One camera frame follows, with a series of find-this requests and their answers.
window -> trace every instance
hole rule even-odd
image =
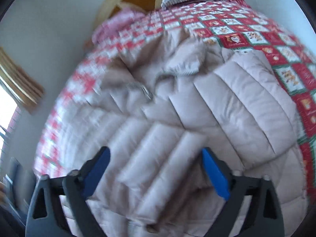
[[[11,96],[0,86],[0,158],[7,148],[10,133],[20,116],[20,109]]]

checkered bedspread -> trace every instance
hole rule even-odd
[[[190,4],[154,11],[117,36],[104,40],[77,67],[58,97],[38,144],[34,168],[52,177],[65,174],[57,140],[61,116],[70,100],[85,100],[102,78],[106,64],[118,53],[137,49],[164,30],[185,27],[208,43],[245,53],[261,50],[276,78],[297,104],[308,192],[314,197],[316,152],[316,58],[283,27],[252,9],[226,1]]]

curtain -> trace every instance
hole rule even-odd
[[[0,84],[19,107],[32,112],[40,102],[44,89],[9,58],[0,47]]]

bedspread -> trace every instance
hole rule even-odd
[[[265,15],[235,3],[218,0],[153,11],[142,20],[105,39],[79,64],[56,100],[38,144],[34,169],[51,177],[64,175],[57,140],[61,116],[71,100],[89,98],[118,53],[138,49],[165,30],[187,28],[204,42],[218,43],[240,53],[262,50],[281,86],[299,111],[300,145],[307,173],[308,193],[316,196],[316,58],[285,28]]]

white wall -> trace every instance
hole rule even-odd
[[[54,101],[83,57],[83,44],[104,0],[16,0],[0,22],[0,46],[45,88],[38,109],[23,112],[4,158],[32,168]]]
[[[295,0],[245,0],[254,10],[260,11],[293,32],[303,44],[316,54],[316,34]]]

